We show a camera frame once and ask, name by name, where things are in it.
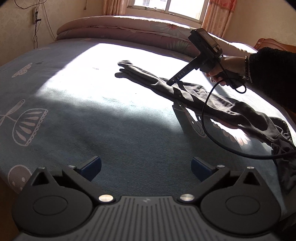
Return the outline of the right forearm black sleeve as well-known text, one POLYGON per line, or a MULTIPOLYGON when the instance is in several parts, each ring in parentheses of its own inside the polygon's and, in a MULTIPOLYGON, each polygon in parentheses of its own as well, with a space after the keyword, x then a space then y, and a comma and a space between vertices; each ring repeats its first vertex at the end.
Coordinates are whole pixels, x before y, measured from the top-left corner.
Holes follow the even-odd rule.
POLYGON ((249 69, 257 89, 295 112, 295 53, 262 48, 249 56, 249 69))

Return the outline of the person right hand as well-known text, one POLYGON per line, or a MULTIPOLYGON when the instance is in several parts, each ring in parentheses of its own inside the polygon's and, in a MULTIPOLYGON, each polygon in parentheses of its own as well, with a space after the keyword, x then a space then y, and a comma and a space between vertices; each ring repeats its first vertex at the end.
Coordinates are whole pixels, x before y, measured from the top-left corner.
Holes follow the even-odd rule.
POLYGON ((220 62, 216 66, 206 73, 207 77, 210 77, 212 82, 220 82, 220 85, 227 85, 223 81, 223 77, 217 77, 217 75, 224 70, 228 70, 237 73, 241 76, 245 75, 245 58, 236 56, 224 56, 221 58, 220 62))

